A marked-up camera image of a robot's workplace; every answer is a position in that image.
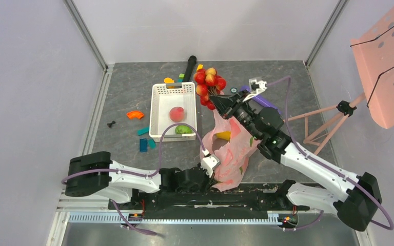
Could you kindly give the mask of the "red fake fruit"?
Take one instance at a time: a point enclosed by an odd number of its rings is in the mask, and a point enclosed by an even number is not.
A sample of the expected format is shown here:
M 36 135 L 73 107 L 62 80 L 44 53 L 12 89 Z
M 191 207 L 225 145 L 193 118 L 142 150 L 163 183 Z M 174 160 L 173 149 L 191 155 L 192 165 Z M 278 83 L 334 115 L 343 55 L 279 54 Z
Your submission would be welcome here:
M 214 104 L 209 97 L 212 95 L 221 95 L 223 89 L 227 85 L 227 81 L 220 75 L 216 68 L 204 67 L 194 74 L 194 82 L 196 83 L 196 94 L 200 97 L 202 106 L 206 106 L 209 110 L 215 110 Z

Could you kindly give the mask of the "pink plastic bag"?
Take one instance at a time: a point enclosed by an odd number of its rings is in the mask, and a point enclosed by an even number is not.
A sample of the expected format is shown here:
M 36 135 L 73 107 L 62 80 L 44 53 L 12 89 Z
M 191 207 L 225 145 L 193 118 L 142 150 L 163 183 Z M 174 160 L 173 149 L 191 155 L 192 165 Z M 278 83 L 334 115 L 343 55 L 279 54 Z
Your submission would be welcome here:
M 221 164 L 215 169 L 213 187 L 221 192 L 236 188 L 242 181 L 251 155 L 257 150 L 259 140 L 255 140 L 234 118 L 223 119 L 213 111 L 215 126 L 203 138 L 204 147 L 215 155 Z M 219 132 L 231 132 L 230 141 L 215 136 Z

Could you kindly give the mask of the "pink fake peach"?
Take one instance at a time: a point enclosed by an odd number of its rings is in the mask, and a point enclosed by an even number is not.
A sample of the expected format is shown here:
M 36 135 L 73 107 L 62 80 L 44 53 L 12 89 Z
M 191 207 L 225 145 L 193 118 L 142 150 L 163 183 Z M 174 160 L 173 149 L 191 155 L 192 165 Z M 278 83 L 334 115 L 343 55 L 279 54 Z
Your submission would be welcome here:
M 185 110 L 182 107 L 173 107 L 169 111 L 169 117 L 173 122 L 181 122 L 185 118 Z

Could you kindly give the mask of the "green fake fruit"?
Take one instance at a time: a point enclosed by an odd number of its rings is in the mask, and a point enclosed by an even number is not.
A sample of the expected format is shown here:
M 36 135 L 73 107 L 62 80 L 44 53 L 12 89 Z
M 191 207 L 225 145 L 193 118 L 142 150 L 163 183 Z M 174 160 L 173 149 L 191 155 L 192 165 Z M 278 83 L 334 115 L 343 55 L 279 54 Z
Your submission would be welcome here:
M 177 135 L 183 135 L 183 134 L 192 134 L 193 130 L 188 126 L 179 125 L 179 126 L 176 126 L 174 132 Z

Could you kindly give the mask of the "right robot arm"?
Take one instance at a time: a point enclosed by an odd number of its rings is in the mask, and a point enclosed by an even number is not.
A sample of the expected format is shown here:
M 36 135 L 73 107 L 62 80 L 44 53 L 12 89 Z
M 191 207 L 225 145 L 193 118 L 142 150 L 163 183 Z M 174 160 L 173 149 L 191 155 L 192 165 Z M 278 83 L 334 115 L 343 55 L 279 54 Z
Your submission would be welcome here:
M 315 188 L 285 181 L 275 196 L 280 208 L 296 205 L 331 212 L 360 232 L 370 223 L 378 224 L 373 217 L 382 209 L 382 197 L 375 176 L 348 172 L 317 157 L 280 129 L 284 121 L 277 109 L 264 107 L 257 113 L 244 98 L 237 93 L 211 96 L 210 101 L 223 119 L 234 117 L 259 141 L 257 148 L 265 158 L 295 169 L 321 185 Z

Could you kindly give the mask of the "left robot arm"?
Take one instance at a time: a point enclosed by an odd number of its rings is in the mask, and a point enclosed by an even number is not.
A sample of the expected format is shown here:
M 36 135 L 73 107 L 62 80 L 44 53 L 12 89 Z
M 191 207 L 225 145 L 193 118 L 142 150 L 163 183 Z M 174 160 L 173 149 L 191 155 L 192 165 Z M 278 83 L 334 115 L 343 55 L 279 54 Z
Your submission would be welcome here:
M 66 186 L 66 196 L 98 195 L 134 209 L 141 202 L 136 191 L 154 194 L 208 190 L 214 184 L 214 173 L 220 160 L 207 150 L 202 154 L 201 162 L 191 169 L 143 170 L 112 160 L 109 152 L 96 152 L 71 159 L 62 184 Z

